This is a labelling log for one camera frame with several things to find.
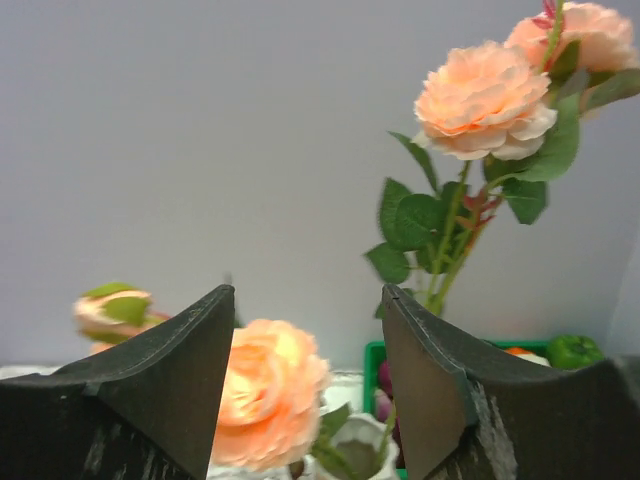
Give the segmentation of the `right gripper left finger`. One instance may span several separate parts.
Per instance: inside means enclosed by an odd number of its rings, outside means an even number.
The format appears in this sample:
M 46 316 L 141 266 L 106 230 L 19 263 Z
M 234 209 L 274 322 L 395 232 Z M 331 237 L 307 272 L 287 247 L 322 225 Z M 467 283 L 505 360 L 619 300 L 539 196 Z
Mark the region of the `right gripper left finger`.
M 234 318 L 220 285 L 104 352 L 2 380 L 2 478 L 205 478 Z

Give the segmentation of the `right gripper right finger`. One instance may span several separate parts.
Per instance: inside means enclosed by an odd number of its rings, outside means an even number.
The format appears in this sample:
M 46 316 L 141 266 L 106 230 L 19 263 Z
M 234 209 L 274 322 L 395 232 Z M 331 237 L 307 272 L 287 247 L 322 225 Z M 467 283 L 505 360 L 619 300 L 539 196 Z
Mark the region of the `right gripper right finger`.
M 508 354 L 386 285 L 383 334 L 412 479 L 639 475 L 639 361 L 563 371 Z

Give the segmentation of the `pink flower stem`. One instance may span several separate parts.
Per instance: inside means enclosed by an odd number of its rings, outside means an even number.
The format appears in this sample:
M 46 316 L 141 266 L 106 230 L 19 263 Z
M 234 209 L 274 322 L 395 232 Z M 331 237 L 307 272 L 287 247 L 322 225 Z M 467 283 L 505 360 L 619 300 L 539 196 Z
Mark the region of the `pink flower stem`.
M 323 446 L 331 436 L 321 411 L 330 380 L 311 334 L 284 320 L 235 325 L 212 464 L 262 472 Z
M 504 41 L 452 49 L 414 102 L 418 132 L 396 135 L 430 189 L 384 180 L 382 240 L 366 260 L 384 283 L 415 279 L 409 295 L 441 315 L 500 206 L 535 223 L 577 156 L 582 118 L 638 92 L 633 22 L 594 2 L 546 1 Z

